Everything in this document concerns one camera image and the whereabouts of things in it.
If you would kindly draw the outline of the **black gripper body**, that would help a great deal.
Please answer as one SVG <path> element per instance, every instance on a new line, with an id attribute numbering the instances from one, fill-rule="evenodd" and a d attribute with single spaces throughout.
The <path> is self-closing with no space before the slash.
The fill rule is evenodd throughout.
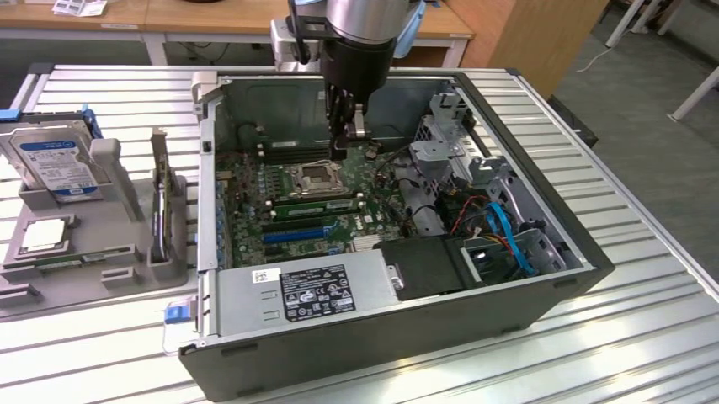
<path id="1" fill-rule="evenodd" d="M 343 38 L 327 40 L 321 62 L 326 87 L 351 94 L 355 103 L 367 104 L 386 84 L 394 54 L 394 40 L 375 45 Z"/>

